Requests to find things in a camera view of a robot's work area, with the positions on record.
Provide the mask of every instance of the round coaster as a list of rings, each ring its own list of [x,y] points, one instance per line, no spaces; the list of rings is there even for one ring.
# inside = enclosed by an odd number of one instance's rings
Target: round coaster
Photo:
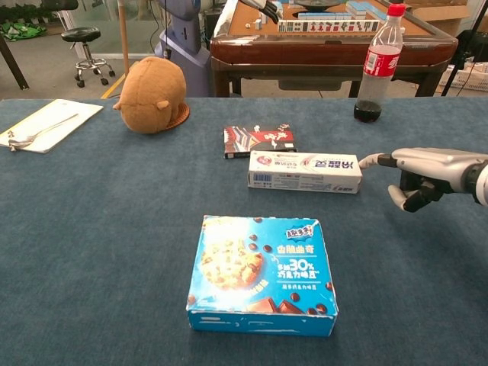
[[[175,128],[185,122],[188,117],[190,117],[190,107],[186,103],[181,103],[178,106],[178,116],[169,122],[169,125],[164,129],[166,130],[171,130],[172,128]]]

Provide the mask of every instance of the metal spoon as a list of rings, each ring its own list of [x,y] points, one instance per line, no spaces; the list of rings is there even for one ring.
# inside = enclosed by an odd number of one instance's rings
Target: metal spoon
[[[17,149],[23,149],[24,147],[27,147],[30,144],[32,144],[35,141],[35,139],[39,135],[41,135],[42,133],[45,133],[49,130],[52,130],[53,128],[58,127],[60,124],[64,124],[66,121],[71,120],[73,117],[76,117],[77,115],[78,115],[78,113],[75,113],[75,114],[69,116],[68,118],[61,120],[60,122],[58,122],[52,126],[49,126],[49,127],[46,127],[44,129],[40,130],[39,132],[35,133],[34,135],[15,136],[15,134],[12,131],[8,131],[8,137],[10,137],[8,139],[8,147],[10,148],[10,151],[17,151]]]

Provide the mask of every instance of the toothpaste box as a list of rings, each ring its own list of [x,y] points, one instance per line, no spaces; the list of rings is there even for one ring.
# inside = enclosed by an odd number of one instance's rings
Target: toothpaste box
[[[303,152],[251,152],[248,186],[358,193],[362,173],[356,155]]]
[[[329,336],[339,309],[319,221],[205,216],[186,310],[200,331]]]

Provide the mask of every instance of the green cloth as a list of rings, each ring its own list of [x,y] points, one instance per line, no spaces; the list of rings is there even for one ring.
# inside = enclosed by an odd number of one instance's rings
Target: green cloth
[[[46,31],[45,27],[31,23],[9,23],[6,22],[0,27],[0,34],[7,40],[25,40],[38,37]]]

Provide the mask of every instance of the robotic hand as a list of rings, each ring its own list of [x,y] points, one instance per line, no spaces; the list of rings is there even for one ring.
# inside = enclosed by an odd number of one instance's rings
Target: robotic hand
[[[250,6],[251,8],[258,9],[262,14],[267,15],[273,20],[275,24],[279,19],[283,18],[283,15],[278,10],[275,4],[269,0],[239,0],[240,2]]]
[[[472,194],[475,202],[488,207],[488,155],[453,149],[407,148],[391,154],[369,155],[361,169],[373,165],[399,168],[400,186],[388,193],[401,210],[416,212],[444,193]]]

